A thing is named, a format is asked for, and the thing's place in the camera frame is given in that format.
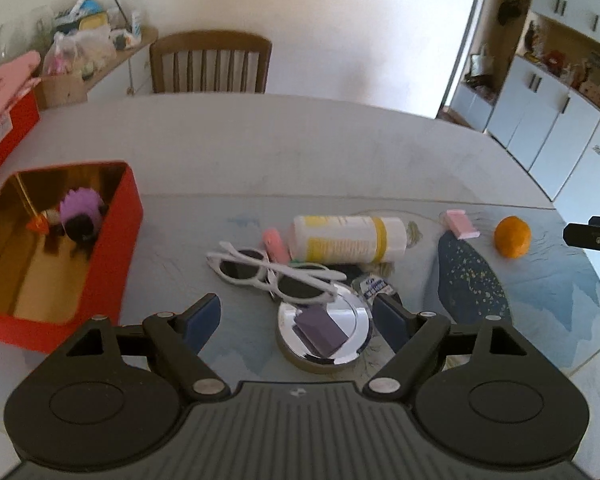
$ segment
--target pink plastic piece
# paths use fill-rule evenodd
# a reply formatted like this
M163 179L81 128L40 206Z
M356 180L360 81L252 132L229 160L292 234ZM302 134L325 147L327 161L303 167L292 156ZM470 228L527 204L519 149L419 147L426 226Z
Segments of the pink plastic piece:
M480 231L474 228L463 209L448 209L445 216L446 224L458 240L467 240L468 238L477 238L480 236Z
M272 262L286 265L291 261L286 244L283 242L282 236L280 236L280 232L277 229L271 228L264 231L262 233L262 241Z

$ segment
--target sunglasses lens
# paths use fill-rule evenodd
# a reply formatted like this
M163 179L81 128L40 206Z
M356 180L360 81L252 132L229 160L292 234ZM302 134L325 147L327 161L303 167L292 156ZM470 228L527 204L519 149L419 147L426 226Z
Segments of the sunglasses lens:
M303 264L301 266L295 266L295 269L324 269L324 267L316 266L312 264ZM329 280L322 280L325 283L330 283ZM279 276L278 278L278 288L280 292L290 296L292 298L298 298L299 300L308 300L310 298L317 298L323 294L323 291L318 288L312 287L311 285L307 285L303 282L298 282L293 278L288 276Z
M240 254L244 254L250 258L255 258L256 260L262 260L262 254L260 254L258 251L243 249L240 251ZM223 260L220 263L220 270L222 273L229 278L233 278L234 280L248 280L253 278L258 273L259 269L260 267L250 264L239 264L237 262L228 262L226 260Z

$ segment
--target red box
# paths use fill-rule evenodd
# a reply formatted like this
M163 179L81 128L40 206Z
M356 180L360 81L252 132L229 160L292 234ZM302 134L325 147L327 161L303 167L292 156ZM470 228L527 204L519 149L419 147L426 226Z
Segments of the red box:
M0 166L40 120L38 105L33 90L22 97L6 114L13 125L4 138L0 140Z
M96 189L109 205L90 256L66 236L51 239L26 228L77 187ZM117 323L141 221L126 162L11 175L0 189L0 341L51 352L96 314Z

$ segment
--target cabinet handle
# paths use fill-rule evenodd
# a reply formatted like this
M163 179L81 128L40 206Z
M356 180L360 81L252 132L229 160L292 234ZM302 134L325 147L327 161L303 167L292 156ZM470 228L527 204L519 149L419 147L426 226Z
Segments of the cabinet handle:
M567 96L567 100L564 102L564 106L562 107L561 114L564 114L567 111L567 106L569 106L569 101L571 101L571 97Z

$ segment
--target purple plush toy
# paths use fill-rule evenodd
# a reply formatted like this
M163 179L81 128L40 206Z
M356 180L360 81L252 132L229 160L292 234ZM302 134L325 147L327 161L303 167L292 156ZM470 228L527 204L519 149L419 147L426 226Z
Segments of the purple plush toy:
M95 240L106 208L100 195L89 187L71 190L60 203L60 222L66 235L76 243Z

